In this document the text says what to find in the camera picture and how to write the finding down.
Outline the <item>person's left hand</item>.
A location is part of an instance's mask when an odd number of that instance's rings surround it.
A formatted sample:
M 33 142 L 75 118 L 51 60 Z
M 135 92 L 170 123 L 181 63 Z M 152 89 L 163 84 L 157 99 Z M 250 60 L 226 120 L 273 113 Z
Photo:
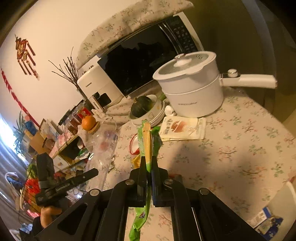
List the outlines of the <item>person's left hand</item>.
M 49 205 L 41 208 L 41 213 L 40 216 L 36 218 L 36 223 L 39 224 L 41 228 L 46 228 L 72 204 L 73 202 L 66 197 L 61 198 L 59 201 L 50 202 Z

